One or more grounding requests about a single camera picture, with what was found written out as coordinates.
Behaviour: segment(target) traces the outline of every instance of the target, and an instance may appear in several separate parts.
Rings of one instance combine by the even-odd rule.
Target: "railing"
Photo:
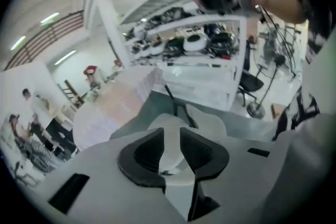
[[[5,70],[32,62],[42,51],[61,37],[83,26],[83,11],[70,13],[50,23],[28,40],[7,64]]]

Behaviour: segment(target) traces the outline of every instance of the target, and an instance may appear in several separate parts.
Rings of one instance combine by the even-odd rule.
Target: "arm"
[[[307,19],[298,0],[264,0],[256,5],[261,5],[288,23],[301,24]]]
[[[251,0],[251,3],[262,6],[288,23],[301,24],[307,19],[299,0]]]

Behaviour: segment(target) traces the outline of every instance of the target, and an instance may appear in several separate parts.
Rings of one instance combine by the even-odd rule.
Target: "ceiling light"
[[[70,55],[73,55],[75,52],[76,52],[75,50],[69,52],[67,55],[63,56],[61,59],[59,59],[57,62],[55,62],[55,65],[58,65],[60,62],[62,62],[65,59],[67,59]]]
[[[26,38],[26,36],[22,36],[19,38],[18,41],[15,42],[15,44],[11,47],[11,50],[14,50],[19,44]]]
[[[54,14],[51,14],[50,16],[48,16],[47,18],[45,18],[44,20],[42,20],[42,21],[41,21],[41,24],[46,23],[47,21],[49,21],[49,20],[55,18],[55,17],[58,16],[58,15],[59,15],[58,12],[56,12],[56,13],[54,13]]]

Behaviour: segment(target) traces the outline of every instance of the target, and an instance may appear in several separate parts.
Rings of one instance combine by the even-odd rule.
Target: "black slot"
[[[203,194],[201,183],[195,182],[192,204],[188,213],[188,222],[207,215],[217,209],[219,204]]]
[[[49,200],[49,204],[67,214],[89,178],[87,175],[73,174]]]
[[[256,154],[256,155],[259,155],[259,156],[262,156],[262,157],[266,157],[266,158],[269,155],[269,151],[260,150],[258,148],[254,148],[254,147],[251,147],[247,152],[250,152],[252,154]]]

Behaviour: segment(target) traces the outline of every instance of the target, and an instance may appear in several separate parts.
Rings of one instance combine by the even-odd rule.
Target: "office chair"
[[[242,93],[243,94],[243,101],[244,104],[243,106],[245,107],[246,105],[246,100],[245,100],[245,94],[251,96],[255,100],[257,98],[251,94],[251,92],[255,92],[259,90],[264,83],[258,79],[258,75],[260,73],[260,70],[258,71],[256,76],[253,76],[250,74],[248,71],[250,69],[250,52],[251,52],[251,47],[250,44],[252,43],[252,40],[249,39],[246,41],[246,50],[245,50],[245,59],[244,59],[244,65],[243,65],[243,73],[241,74],[242,77],[240,79],[239,87],[237,93]]]

